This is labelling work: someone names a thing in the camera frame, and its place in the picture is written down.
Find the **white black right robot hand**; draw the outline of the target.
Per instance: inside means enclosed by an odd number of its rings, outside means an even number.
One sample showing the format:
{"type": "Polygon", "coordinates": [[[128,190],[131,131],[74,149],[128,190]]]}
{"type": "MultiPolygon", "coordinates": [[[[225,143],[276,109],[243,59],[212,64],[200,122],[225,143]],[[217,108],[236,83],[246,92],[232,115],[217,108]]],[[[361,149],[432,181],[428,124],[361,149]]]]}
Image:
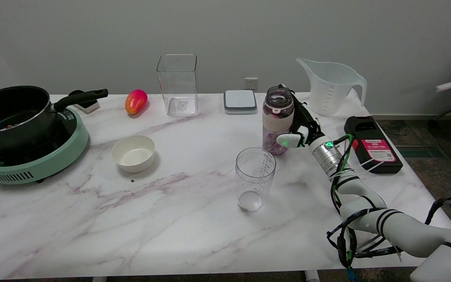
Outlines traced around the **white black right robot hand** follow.
{"type": "Polygon", "coordinates": [[[317,118],[311,116],[307,103],[299,102],[295,97],[295,92],[285,85],[280,84],[278,88],[284,91],[290,91],[290,96],[294,104],[294,117],[289,133],[277,136],[277,143],[288,148],[305,147],[306,145],[310,145],[315,139],[323,136],[320,124],[317,118]]]}

